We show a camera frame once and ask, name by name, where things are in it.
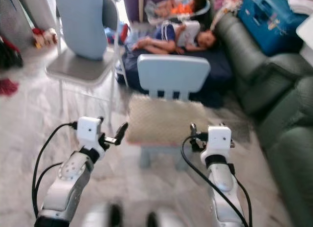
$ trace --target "orange shirt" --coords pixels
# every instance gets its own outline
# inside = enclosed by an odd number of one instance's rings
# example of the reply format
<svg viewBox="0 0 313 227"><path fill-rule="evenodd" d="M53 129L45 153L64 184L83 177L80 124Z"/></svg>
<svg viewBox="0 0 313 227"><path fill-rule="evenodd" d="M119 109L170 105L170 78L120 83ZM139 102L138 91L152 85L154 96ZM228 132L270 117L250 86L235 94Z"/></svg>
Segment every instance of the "orange shirt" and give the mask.
<svg viewBox="0 0 313 227"><path fill-rule="evenodd" d="M191 6L189 4L183 5L179 4L176 8L172 8L171 14L190 14L193 13Z"/></svg>

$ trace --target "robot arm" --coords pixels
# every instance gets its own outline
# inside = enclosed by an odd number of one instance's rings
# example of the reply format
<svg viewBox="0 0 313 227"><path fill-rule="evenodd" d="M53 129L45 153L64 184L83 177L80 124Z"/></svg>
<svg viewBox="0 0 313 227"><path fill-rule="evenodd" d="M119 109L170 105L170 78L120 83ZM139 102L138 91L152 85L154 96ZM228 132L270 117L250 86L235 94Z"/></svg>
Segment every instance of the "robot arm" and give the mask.
<svg viewBox="0 0 313 227"><path fill-rule="evenodd" d="M206 149L201 153L201 161L208 169L209 180L234 204L243 214L237 197L238 184L232 175L229 163L231 148L231 130L225 126L208 127ZM234 209L211 186L211 215L214 227L243 227L243 223Z"/></svg>
<svg viewBox="0 0 313 227"><path fill-rule="evenodd" d="M68 227L87 185L93 165L103 158L110 144L119 145L128 127L124 123L115 138L100 132L102 118L81 117L77 123L77 137L82 146L58 170L57 178L44 198L35 227Z"/></svg>

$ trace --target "boy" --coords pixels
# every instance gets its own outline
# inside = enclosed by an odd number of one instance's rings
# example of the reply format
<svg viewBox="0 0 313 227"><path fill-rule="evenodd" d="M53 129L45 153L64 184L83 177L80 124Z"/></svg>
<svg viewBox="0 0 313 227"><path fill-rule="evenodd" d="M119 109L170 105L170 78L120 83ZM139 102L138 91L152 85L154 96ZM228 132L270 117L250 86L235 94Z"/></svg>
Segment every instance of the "boy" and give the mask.
<svg viewBox="0 0 313 227"><path fill-rule="evenodd" d="M156 5L147 1L145 12L152 16L166 18L170 14L191 14L206 6L206 0L164 0Z"/></svg>
<svg viewBox="0 0 313 227"><path fill-rule="evenodd" d="M154 38L146 37L139 40L135 49L145 49L154 54L169 54L177 52L183 54L184 47L187 51L204 51L211 48L217 41L211 30L200 32L198 21L185 21L182 24L163 22L156 30Z"/></svg>

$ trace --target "black cable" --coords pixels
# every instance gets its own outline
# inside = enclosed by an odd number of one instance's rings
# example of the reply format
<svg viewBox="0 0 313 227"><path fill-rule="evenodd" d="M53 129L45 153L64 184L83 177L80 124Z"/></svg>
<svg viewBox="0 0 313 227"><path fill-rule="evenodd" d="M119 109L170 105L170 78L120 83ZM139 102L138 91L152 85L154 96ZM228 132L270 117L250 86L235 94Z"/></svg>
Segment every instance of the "black cable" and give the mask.
<svg viewBox="0 0 313 227"><path fill-rule="evenodd" d="M51 139L53 138L54 134L62 127L64 126L72 126L73 123L64 123L61 124L60 126L58 126L49 136L48 140L45 142L45 144L43 145L43 147L41 148L37 160L36 160L36 164L35 164L35 168L34 168L34 174L33 174L33 181L32 181L32 186L31 186L31 198L32 198L32 202L33 202L33 208L34 208L34 212L35 212L35 216L38 217L38 207L37 207L37 197L35 196L35 188L36 188L36 179L37 179L37 170L38 170L38 164L40 161L40 157L43 153L43 151L45 150L45 148L47 147L47 145L49 144L49 142L51 141Z"/></svg>
<svg viewBox="0 0 313 227"><path fill-rule="evenodd" d="M238 185L243 190L246 196L246 201L248 203L248 212L249 212L249 226L252 227L252 206L251 206L251 200L248 195L248 192L246 191L245 187L239 182L239 180L236 178Z"/></svg>
<svg viewBox="0 0 313 227"><path fill-rule="evenodd" d="M47 168L40 174L40 176L39 176L39 178L38 178L38 181L37 181L37 184L36 184L36 187L35 187L35 197L36 197L36 199L37 199L37 195L38 195L38 189L39 189L40 182L41 182L42 178L44 177L45 173L46 173L47 171L49 171L52 167L55 167L55 166L58 166L58 165L61 165L61 164L62 164L62 162L55 163L55 164L53 164L53 165L47 167Z"/></svg>
<svg viewBox="0 0 313 227"><path fill-rule="evenodd" d="M245 218L243 217L243 215L240 213L240 211L235 207L235 205L219 190L218 187L216 187L215 184L213 184L198 168L196 168L190 161L189 159L186 157L185 152L184 152L184 145L186 143L187 140L191 139L191 138L195 138L196 136L188 136L186 137L186 139L183 141L182 143L182 147L181 147L181 155L184 158L184 160L186 161L186 163L199 175L201 176L216 192L218 192L219 195L222 196L223 199L225 199L225 201L231 206L231 208L235 211L235 213L239 216L240 220L243 222L245 227L249 227Z"/></svg>

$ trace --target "white t-shirt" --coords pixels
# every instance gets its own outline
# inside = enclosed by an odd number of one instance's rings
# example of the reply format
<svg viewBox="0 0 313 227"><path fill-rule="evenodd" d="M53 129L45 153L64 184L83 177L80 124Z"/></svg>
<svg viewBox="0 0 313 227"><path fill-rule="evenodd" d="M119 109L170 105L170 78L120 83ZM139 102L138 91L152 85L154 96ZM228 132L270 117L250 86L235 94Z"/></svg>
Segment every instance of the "white t-shirt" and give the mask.
<svg viewBox="0 0 313 227"><path fill-rule="evenodd" d="M200 32L200 23L198 21L184 21L182 24L186 25L186 29L181 32L177 41L178 47L185 47L186 44L196 46L195 38ZM175 33L180 24L172 23Z"/></svg>

